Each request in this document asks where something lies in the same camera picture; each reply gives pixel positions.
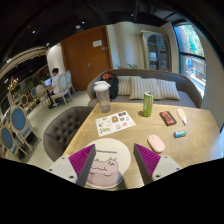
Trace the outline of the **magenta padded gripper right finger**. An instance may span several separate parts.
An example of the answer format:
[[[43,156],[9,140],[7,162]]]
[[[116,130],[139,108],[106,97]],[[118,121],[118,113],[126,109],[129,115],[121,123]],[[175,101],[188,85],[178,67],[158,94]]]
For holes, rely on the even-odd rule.
[[[133,154],[145,185],[182,169],[168,155],[160,156],[139,144],[134,144]]]

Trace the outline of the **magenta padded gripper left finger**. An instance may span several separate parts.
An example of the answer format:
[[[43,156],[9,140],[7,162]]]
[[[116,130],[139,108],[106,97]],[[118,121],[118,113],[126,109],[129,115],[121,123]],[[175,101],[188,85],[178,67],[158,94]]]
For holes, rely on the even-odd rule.
[[[59,157],[47,171],[84,187],[95,155],[95,145],[92,144],[69,157]]]

